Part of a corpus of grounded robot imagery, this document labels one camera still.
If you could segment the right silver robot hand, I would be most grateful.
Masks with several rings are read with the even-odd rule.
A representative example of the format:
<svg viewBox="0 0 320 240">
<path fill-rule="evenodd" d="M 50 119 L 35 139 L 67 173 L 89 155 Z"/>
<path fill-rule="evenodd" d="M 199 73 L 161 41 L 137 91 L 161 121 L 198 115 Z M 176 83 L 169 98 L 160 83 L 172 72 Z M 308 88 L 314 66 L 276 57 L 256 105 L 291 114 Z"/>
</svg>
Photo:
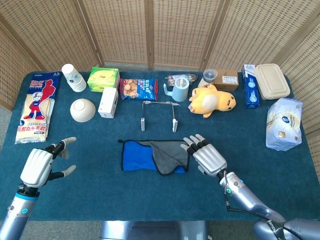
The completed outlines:
<svg viewBox="0 0 320 240">
<path fill-rule="evenodd" d="M 227 161 L 218 150 L 202 135 L 196 134 L 183 138 L 180 145 L 198 163 L 199 170 L 210 177 L 220 180 L 227 172 Z"/>
</svg>

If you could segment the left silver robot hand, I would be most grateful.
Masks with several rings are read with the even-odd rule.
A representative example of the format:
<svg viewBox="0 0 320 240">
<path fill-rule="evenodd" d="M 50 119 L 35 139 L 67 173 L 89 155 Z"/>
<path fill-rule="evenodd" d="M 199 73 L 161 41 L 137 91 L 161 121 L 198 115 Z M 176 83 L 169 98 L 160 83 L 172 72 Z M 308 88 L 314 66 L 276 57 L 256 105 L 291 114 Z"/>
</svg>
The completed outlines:
<svg viewBox="0 0 320 240">
<path fill-rule="evenodd" d="M 58 144 L 32 149 L 20 175 L 20 179 L 24 185 L 29 188 L 41 188 L 47 181 L 70 175 L 76 169 L 76 165 L 71 165 L 66 170 L 59 172 L 52 172 L 52 166 L 57 157 L 66 160 L 69 158 L 67 145 L 76 140 L 76 137 L 68 137 L 61 140 Z"/>
</svg>

